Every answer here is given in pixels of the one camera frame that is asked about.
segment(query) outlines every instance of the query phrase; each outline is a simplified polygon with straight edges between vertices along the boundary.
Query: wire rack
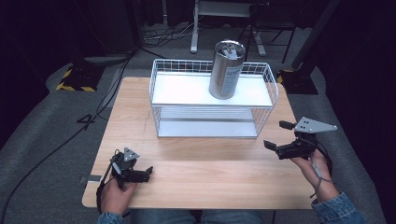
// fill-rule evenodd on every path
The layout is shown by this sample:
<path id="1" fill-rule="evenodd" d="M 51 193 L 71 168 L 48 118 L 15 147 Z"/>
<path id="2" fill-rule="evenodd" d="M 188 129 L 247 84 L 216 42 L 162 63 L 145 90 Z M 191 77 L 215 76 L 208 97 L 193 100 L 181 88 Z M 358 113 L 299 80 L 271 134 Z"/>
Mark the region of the wire rack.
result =
<path id="1" fill-rule="evenodd" d="M 271 100 L 270 106 L 248 106 L 248 107 L 238 107 L 234 105 L 219 105 L 219 106 L 207 106 L 207 105 L 171 105 L 171 106 L 159 106 L 153 104 L 153 95 L 156 86 L 156 78 L 160 75 L 168 76 L 202 76 L 210 77 L 212 71 L 213 62 L 212 61 L 193 61 L 193 60 L 163 60 L 157 59 L 153 63 L 150 87 L 149 87 L 149 97 L 151 101 L 152 114 L 154 117 L 157 134 L 158 136 L 188 136 L 188 137 L 257 137 L 265 122 L 268 120 L 273 108 L 276 105 L 278 98 L 278 88 L 276 85 L 276 80 L 272 74 L 270 66 L 268 63 L 244 63 L 240 78 L 241 77 L 262 77 L 265 83 L 265 87 L 268 91 L 268 96 Z M 244 133 L 241 131 L 240 135 L 237 134 L 227 134 L 225 133 L 186 133 L 182 131 L 183 134 L 179 133 L 169 133 L 164 130 L 169 125 L 162 126 L 167 120 L 177 120 L 179 123 L 186 121 L 192 125 L 191 120 L 195 123 L 200 123 L 199 127 L 205 127 L 207 123 L 215 120 L 218 126 L 221 124 L 241 124 L 250 122 L 254 127 L 254 133 Z M 223 129 L 229 129 L 229 126 L 224 126 Z"/>

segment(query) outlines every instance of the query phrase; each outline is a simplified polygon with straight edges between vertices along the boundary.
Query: white wire basket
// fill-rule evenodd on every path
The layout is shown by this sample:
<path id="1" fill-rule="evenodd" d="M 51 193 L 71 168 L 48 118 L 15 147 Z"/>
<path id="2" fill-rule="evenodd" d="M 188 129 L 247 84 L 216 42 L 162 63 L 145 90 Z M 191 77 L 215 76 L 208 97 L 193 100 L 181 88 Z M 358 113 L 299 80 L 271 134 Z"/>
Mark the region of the white wire basket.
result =
<path id="1" fill-rule="evenodd" d="M 153 63 L 149 99 L 158 137 L 257 138 L 278 98 L 268 63 L 244 63 L 235 94 L 209 92 L 212 61 Z"/>

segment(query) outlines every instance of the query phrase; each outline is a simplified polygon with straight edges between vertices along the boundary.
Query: silver cylinder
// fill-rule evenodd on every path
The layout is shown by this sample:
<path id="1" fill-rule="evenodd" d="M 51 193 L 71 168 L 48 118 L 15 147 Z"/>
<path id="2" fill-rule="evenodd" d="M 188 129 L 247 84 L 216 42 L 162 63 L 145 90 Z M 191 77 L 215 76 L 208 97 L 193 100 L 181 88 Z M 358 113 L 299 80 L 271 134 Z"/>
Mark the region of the silver cylinder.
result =
<path id="1" fill-rule="evenodd" d="M 209 91 L 212 96 L 226 100 L 235 94 L 236 84 L 245 60 L 245 47 L 232 40 L 215 46 Z"/>

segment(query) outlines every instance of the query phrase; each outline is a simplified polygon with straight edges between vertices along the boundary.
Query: sleeve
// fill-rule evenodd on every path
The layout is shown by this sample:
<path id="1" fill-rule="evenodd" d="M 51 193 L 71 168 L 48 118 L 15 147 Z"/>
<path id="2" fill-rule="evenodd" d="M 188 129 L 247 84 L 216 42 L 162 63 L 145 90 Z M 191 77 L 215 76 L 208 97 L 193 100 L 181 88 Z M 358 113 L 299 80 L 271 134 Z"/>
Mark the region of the sleeve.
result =
<path id="1" fill-rule="evenodd" d="M 344 192 L 323 203 L 314 200 L 311 205 L 317 212 L 320 223 L 366 223 L 361 212 Z"/>
<path id="2" fill-rule="evenodd" d="M 122 224 L 123 218 L 116 213 L 102 213 L 96 224 Z"/>

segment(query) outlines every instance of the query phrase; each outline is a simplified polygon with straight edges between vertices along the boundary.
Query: person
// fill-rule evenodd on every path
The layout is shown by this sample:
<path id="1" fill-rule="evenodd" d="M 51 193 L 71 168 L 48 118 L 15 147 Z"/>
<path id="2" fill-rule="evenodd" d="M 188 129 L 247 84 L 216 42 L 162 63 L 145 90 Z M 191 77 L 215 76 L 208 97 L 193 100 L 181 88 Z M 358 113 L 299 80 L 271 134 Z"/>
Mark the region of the person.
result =
<path id="1" fill-rule="evenodd" d="M 311 206 L 320 223 L 365 223 L 361 212 L 355 208 L 344 192 L 339 192 L 332 182 L 324 156 L 315 150 L 309 160 L 293 158 L 306 180 L 314 188 L 317 198 Z M 110 180 L 102 195 L 102 212 L 97 224 L 123 223 L 121 214 L 127 209 L 137 184 L 120 189 L 117 180 Z M 183 209 L 132 209 L 132 223 L 188 224 L 196 223 L 189 210 Z M 203 210 L 201 223 L 263 223 L 258 210 Z"/>

